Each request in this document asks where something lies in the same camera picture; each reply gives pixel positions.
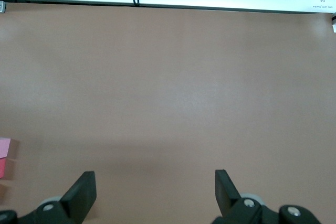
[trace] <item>light pink paper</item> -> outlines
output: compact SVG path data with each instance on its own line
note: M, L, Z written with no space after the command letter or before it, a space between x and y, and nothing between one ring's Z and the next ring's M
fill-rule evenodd
M0 137L0 158L7 157L10 138Z

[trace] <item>pink block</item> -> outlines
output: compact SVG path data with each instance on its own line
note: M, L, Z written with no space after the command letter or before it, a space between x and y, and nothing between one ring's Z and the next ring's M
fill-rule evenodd
M6 166L6 159L0 159L0 178L3 178L5 175L5 166Z
M10 138L0 137L0 158L7 157Z

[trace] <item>silver bolt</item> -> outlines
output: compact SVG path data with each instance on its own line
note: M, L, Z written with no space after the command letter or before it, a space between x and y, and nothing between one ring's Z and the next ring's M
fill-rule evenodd
M48 205L45 205L44 208L43 208L43 211L49 211L51 209L53 209L53 204L48 204Z
M0 221L5 220L5 219L7 219L7 215L6 214L0 215Z
M247 207L254 207L255 206L253 200L251 200L251 199L245 199L244 204Z
M287 208L287 210L291 215L294 215L294 216L300 216L301 215L300 211L296 207L289 207L289 208Z

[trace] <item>screw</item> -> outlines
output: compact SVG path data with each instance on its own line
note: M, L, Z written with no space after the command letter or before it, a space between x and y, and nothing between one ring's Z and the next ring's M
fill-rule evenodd
M0 221L5 220L5 219L7 219L7 215L6 214L0 215Z
M49 210L51 210L53 208L54 208L53 204L48 204L48 205L44 206L43 211L49 211Z
M253 200L251 200L251 199L245 199L244 204L247 207L254 207L255 206Z
M296 207L289 207L289 208L287 208L287 210L291 215L294 215L294 216L300 216L301 215L300 211Z

